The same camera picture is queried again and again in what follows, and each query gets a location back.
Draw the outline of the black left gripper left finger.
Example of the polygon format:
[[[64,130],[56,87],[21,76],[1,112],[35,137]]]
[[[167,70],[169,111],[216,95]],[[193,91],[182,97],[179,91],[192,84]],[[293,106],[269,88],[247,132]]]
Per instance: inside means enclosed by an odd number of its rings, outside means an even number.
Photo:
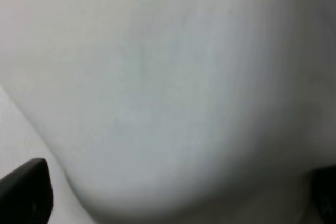
[[[1,223],[47,224],[53,191],[47,161],[33,158],[1,179]]]

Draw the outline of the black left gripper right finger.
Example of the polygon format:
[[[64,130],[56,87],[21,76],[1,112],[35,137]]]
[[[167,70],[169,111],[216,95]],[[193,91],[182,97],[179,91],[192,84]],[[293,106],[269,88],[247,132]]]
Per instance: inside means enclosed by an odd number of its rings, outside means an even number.
[[[306,223],[335,224],[335,166],[312,172]]]

